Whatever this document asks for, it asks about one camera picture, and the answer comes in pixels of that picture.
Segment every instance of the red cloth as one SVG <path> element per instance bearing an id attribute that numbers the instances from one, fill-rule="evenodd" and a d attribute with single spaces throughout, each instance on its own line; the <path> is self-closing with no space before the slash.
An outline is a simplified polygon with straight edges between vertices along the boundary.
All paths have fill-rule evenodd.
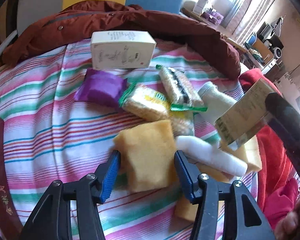
<path id="1" fill-rule="evenodd" d="M 2 54 L 10 67 L 66 44 L 108 30 L 147 31 L 153 38 L 188 44 L 229 79 L 240 75 L 240 57 L 220 33 L 204 23 L 162 11 L 143 10 L 111 1 L 78 2 L 31 24 Z"/>
<path id="2" fill-rule="evenodd" d="M 273 230 L 277 223 L 293 210 L 297 197 L 298 182 L 295 178 L 290 179 L 285 186 L 269 195 L 263 213 Z"/>
<path id="3" fill-rule="evenodd" d="M 240 84 L 246 92 L 260 78 L 266 80 L 278 93 L 271 81 L 263 76 L 260 69 L 251 69 L 239 77 Z M 265 201 L 275 190 L 286 185 L 292 169 L 291 161 L 285 154 L 285 148 L 277 134 L 266 125 L 257 133 L 262 170 L 258 173 L 258 205 L 263 211 Z"/>

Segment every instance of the white foam roll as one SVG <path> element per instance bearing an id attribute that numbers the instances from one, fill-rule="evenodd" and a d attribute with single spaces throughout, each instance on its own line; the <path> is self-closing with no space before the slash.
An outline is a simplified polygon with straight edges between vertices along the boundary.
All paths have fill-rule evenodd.
<path id="1" fill-rule="evenodd" d="M 183 151 L 185 155 L 197 162 L 238 177 L 244 176 L 247 171 L 248 166 L 244 161 L 198 137 L 177 136 L 175 140 L 177 150 Z"/>

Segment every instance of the plastic bag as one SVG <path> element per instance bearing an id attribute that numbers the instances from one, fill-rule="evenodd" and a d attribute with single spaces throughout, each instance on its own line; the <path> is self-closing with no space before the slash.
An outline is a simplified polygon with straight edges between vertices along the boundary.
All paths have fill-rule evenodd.
<path id="1" fill-rule="evenodd" d="M 194 135 L 193 113 L 170 111 L 164 94 L 145 85 L 132 84 L 119 99 L 119 105 L 148 122 L 170 119 L 175 136 Z"/>
<path id="2" fill-rule="evenodd" d="M 74 100 L 119 109 L 118 100 L 127 89 L 127 80 L 108 72 L 88 68 Z"/>
<path id="3" fill-rule="evenodd" d="M 159 69 L 159 76 L 171 102 L 172 111 L 207 111 L 202 99 L 182 71 L 163 65 L 157 65 L 156 69 Z"/>

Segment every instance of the cardboard box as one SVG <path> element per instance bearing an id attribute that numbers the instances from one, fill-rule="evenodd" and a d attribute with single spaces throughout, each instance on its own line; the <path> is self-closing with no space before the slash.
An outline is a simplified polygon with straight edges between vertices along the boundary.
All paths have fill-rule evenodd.
<path id="1" fill-rule="evenodd" d="M 92 67 L 112 68 L 148 67 L 156 42 L 148 32 L 103 31 L 91 38 Z"/>
<path id="2" fill-rule="evenodd" d="M 228 111 L 217 119 L 215 127 L 232 150 L 237 150 L 264 127 L 271 115 L 265 100 L 275 90 L 260 78 Z"/>
<path id="3" fill-rule="evenodd" d="M 206 8 L 206 6 L 208 6 L 208 1 L 209 0 L 199 0 L 196 4 L 195 4 L 195 6 L 194 6 L 194 8 L 193 8 L 193 12 L 195 13 L 195 14 L 197 14 L 197 15 L 201 15 L 202 14 L 202 11 L 203 11 L 203 9 L 205 9 Z"/>

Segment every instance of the speaker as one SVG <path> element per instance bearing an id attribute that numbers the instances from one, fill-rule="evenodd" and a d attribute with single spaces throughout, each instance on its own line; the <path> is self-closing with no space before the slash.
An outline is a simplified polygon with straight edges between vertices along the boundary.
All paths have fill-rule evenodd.
<path id="1" fill-rule="evenodd" d="M 275 48 L 273 49 L 273 55 L 274 55 L 274 58 L 275 58 L 275 59 L 281 58 L 281 56 L 282 56 L 281 49 L 278 48 L 278 47 L 275 47 Z"/>
<path id="2" fill-rule="evenodd" d="M 283 49 L 283 44 L 280 41 L 279 37 L 275 34 L 273 34 L 270 38 L 270 43 L 272 44 L 272 47 L 278 47 L 279 49 Z"/>

